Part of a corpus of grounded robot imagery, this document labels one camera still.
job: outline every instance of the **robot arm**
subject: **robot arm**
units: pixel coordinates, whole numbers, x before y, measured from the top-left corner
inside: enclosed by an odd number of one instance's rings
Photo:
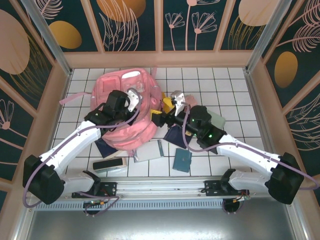
[[[168,127],[177,125],[183,128],[186,112],[185,108],[181,107],[181,99],[184,98],[182,95],[181,91],[171,94],[171,101],[175,107],[170,112],[152,114],[152,121],[158,127],[167,124]],[[235,158],[258,171],[258,173],[252,173],[235,169],[227,170],[220,181],[223,189],[268,191],[277,201],[284,204],[292,203],[304,177],[270,159],[279,159],[279,162],[300,170],[294,156],[289,153],[281,156],[261,151],[235,139],[211,124],[211,115],[205,106],[196,105],[191,108],[186,119],[185,130],[197,137],[197,143],[202,149],[217,145],[210,151]]]
[[[22,185],[26,187],[35,169],[50,158],[31,181],[28,190],[32,194],[45,204],[51,204],[61,195],[68,193],[89,192],[89,194],[96,195],[100,188],[100,179],[96,175],[83,171],[73,176],[65,176],[63,172],[79,153],[111,129],[96,128],[96,126],[115,126],[129,121],[134,117],[138,103],[138,96],[130,89],[127,93],[112,91],[106,103],[91,111],[84,118],[85,121],[63,142],[39,157],[31,155],[25,160]]]

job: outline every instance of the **cable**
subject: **cable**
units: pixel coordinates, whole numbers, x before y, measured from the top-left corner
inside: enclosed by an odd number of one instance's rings
[[[61,144],[59,147],[57,147],[57,149],[46,159],[44,160],[34,171],[33,173],[30,175],[24,190],[23,190],[23,196],[22,196],[22,203],[26,208],[34,208],[37,205],[39,205],[42,201],[38,201],[37,203],[33,204],[33,205],[29,205],[27,203],[27,192],[28,189],[30,187],[30,184],[32,182],[32,180],[34,179],[35,175],[39,172],[39,170],[50,160],[52,159],[65,145],[67,145],[71,140],[73,140],[74,138],[76,138],[77,136],[79,136],[80,134],[82,134],[85,131],[88,131],[90,129],[113,129],[113,128],[118,128],[118,127],[122,127],[128,123],[130,123],[132,120],[135,119],[135,117],[138,115],[138,113],[140,112],[140,108],[141,108],[141,98],[140,98],[140,94],[138,93],[137,90],[135,90],[134,88],[129,88],[128,90],[133,91],[137,96],[138,96],[138,105],[137,105],[137,110],[134,113],[134,115],[127,121],[116,124],[116,125],[98,125],[98,126],[89,126],[86,127],[82,130],[80,130],[79,132],[77,132],[76,134],[72,135],[70,138],[68,138],[63,144]]]
[[[313,187],[300,187],[299,190],[316,190],[319,188],[319,184],[318,182],[311,176],[309,176],[308,174],[288,165],[288,164],[285,164],[277,159],[274,159],[274,158],[271,158],[265,154],[263,154],[262,152],[259,152],[255,149],[252,149],[251,147],[248,147],[248,146],[245,146],[245,145],[242,145],[242,144],[239,144],[239,143],[234,143],[234,142],[224,142],[224,143],[219,143],[219,144],[215,144],[215,145],[212,145],[212,146],[209,146],[209,147],[206,147],[204,149],[200,149],[200,150],[197,150],[197,149],[193,149],[189,146],[188,142],[187,142],[187,139],[186,139],[186,135],[184,134],[186,132],[186,125],[187,125],[187,119],[188,119],[188,116],[189,116],[189,113],[190,113],[190,106],[189,104],[187,104],[186,102],[182,102],[182,104],[186,105],[186,113],[185,113],[185,116],[184,116],[184,120],[183,120],[183,124],[182,124],[182,139],[183,139],[183,143],[185,144],[185,146],[192,152],[195,152],[195,153],[200,153],[200,152],[205,152],[205,151],[209,151],[211,149],[214,149],[214,148],[217,148],[217,147],[221,147],[221,146],[237,146],[239,148],[243,148],[243,149],[246,149],[246,150],[249,150],[261,157],[263,157],[264,159],[268,159],[269,161],[272,161],[274,163],[277,163],[277,164],[280,164],[282,165],[283,167],[287,168],[287,169],[290,169],[291,171],[294,171],[308,179],[310,179],[311,181],[313,181],[315,183],[315,186]]]
[[[86,197],[89,197],[89,198],[93,198],[93,199],[97,199],[99,198],[98,196],[94,196],[94,195],[90,195],[90,194],[87,194],[87,193],[84,193],[84,192],[81,192],[81,191],[78,191],[77,194],[80,194],[80,195],[83,195],[83,196],[86,196]],[[108,209],[110,209],[118,200],[119,200],[119,196],[106,196],[103,198],[103,201],[104,200],[111,200],[111,199],[115,199],[113,201],[113,203],[111,203],[109,206],[107,206],[105,209],[101,210],[101,211],[98,211],[98,213],[92,215],[92,217],[94,218],[95,216],[99,216],[103,213],[105,213],[106,211],[108,211]],[[89,216],[89,213],[87,212],[88,208],[90,207],[90,205],[86,206],[85,209],[84,209],[84,213]]]

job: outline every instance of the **white tile floor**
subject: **white tile floor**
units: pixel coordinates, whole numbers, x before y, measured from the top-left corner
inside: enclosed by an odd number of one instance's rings
[[[78,92],[91,92],[95,80],[104,73],[118,71],[119,68],[75,69],[67,92],[70,96]],[[158,68],[156,74],[163,92],[169,95],[175,90],[192,94],[199,105],[226,119],[224,130],[242,142],[263,149],[263,142],[252,107],[246,80],[241,68]],[[54,135],[53,145],[59,144],[80,124],[90,111],[90,97],[79,97],[67,103],[61,112],[59,124]],[[165,136],[167,128],[159,128],[154,139]],[[200,149],[193,138],[190,146]],[[164,157],[160,159],[134,163],[126,152],[118,155],[126,157],[127,166],[118,171],[97,174],[100,177],[174,177],[174,176],[221,176],[229,168],[242,171],[251,169],[236,159],[217,156],[212,152],[193,152],[190,172],[173,170],[177,146],[162,140]],[[101,160],[93,143],[83,150],[66,169],[66,174],[92,170],[92,163]]]

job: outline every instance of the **pink backpack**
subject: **pink backpack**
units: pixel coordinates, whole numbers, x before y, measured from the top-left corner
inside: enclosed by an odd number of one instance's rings
[[[162,91],[155,79],[143,68],[133,68],[106,73],[96,80],[91,94],[91,110],[105,103],[112,90],[126,92],[135,88],[142,95],[142,105],[132,126],[118,127],[107,132],[102,139],[110,146],[123,151],[132,151],[148,142],[157,131],[151,121],[151,109],[160,110]]]

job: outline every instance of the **purple cable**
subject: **purple cable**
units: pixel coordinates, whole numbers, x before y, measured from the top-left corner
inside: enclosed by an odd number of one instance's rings
[[[200,150],[192,149],[189,146],[189,144],[188,144],[188,142],[186,140],[186,135],[183,134],[183,133],[186,132],[186,125],[187,125],[187,119],[188,119],[188,116],[189,116],[189,113],[190,113],[190,106],[186,102],[182,102],[182,104],[186,105],[186,108],[187,108],[185,116],[184,116],[183,124],[182,124],[182,139],[183,139],[183,143],[185,144],[185,146],[190,151],[196,152],[196,153],[200,153],[200,152],[209,151],[211,149],[214,149],[214,148],[217,148],[217,147],[221,147],[221,146],[227,146],[227,145],[228,146],[236,146],[236,147],[239,147],[239,148],[243,148],[243,149],[249,150],[249,151],[251,151],[251,152],[263,157],[264,159],[267,159],[267,160],[270,160],[270,161],[272,161],[274,163],[280,164],[280,165],[284,166],[285,168],[290,169],[291,171],[294,171],[294,172],[296,172],[296,173],[298,173],[298,174],[310,179],[311,181],[313,181],[315,183],[315,186],[312,186],[312,187],[300,187],[299,190],[316,190],[316,189],[319,188],[318,182],[313,177],[309,176],[308,174],[306,174],[306,173],[304,173],[304,172],[302,172],[302,171],[300,171],[300,170],[298,170],[298,169],[296,169],[296,168],[294,168],[292,166],[289,166],[288,164],[285,164],[285,163],[283,163],[283,162],[281,162],[279,160],[273,159],[273,158],[263,154],[262,152],[259,152],[259,151],[255,150],[255,149],[252,149],[252,148],[250,148],[248,146],[245,146],[245,145],[242,145],[242,144],[238,144],[238,143],[234,143],[234,142],[224,142],[224,143],[219,143],[219,144],[216,144],[216,145],[212,145],[212,146],[209,146],[207,148],[200,149]]]
[[[88,131],[90,129],[113,129],[113,128],[118,128],[118,127],[122,127],[124,125],[126,125],[127,123],[130,123],[133,119],[135,119],[135,117],[138,115],[139,111],[140,111],[140,108],[141,108],[141,98],[140,98],[140,94],[138,93],[137,90],[135,90],[134,88],[129,88],[128,90],[131,90],[133,91],[137,96],[138,96],[138,105],[137,105],[137,110],[136,112],[134,113],[134,115],[128,120],[128,121],[125,121],[125,122],[122,122],[122,123],[119,123],[117,125],[98,125],[98,126],[89,126],[89,127],[86,127],[82,130],[80,130],[78,133],[72,135],[70,138],[68,138],[68,140],[66,140],[63,144],[61,144],[59,147],[57,147],[57,149],[46,159],[44,160],[34,171],[33,173],[31,174],[31,176],[29,177],[25,187],[24,187],[24,190],[23,190],[23,196],[22,196],[22,203],[23,205],[26,207],[26,208],[34,208],[36,207],[38,204],[41,203],[41,201],[38,201],[37,203],[33,204],[33,205],[29,205],[27,203],[27,192],[28,192],[28,189],[30,187],[30,184],[32,182],[32,180],[34,179],[35,175],[39,172],[39,170],[50,160],[52,159],[65,145],[67,145],[72,139],[74,139],[75,137],[77,137],[78,135],[82,134],[83,132],[85,131]]]
[[[89,197],[89,198],[93,198],[93,199],[98,199],[99,197],[98,196],[94,196],[94,195],[90,195],[90,194],[87,194],[87,193],[84,193],[84,192],[81,192],[81,191],[78,191],[77,194],[80,194],[80,195],[83,195],[83,196],[86,196],[86,197]],[[108,207],[106,207],[105,209],[101,210],[101,211],[98,211],[98,213],[92,215],[92,217],[94,218],[95,216],[99,216],[103,213],[105,213],[106,211],[109,210],[109,208],[111,208],[118,200],[119,200],[119,197],[118,196],[105,196],[103,198],[103,201],[104,200],[110,200],[110,199],[115,199],[113,201],[113,203],[111,203]],[[87,212],[88,208],[90,207],[90,205],[86,206],[85,209],[84,209],[84,212],[85,214],[88,216],[89,213]]]

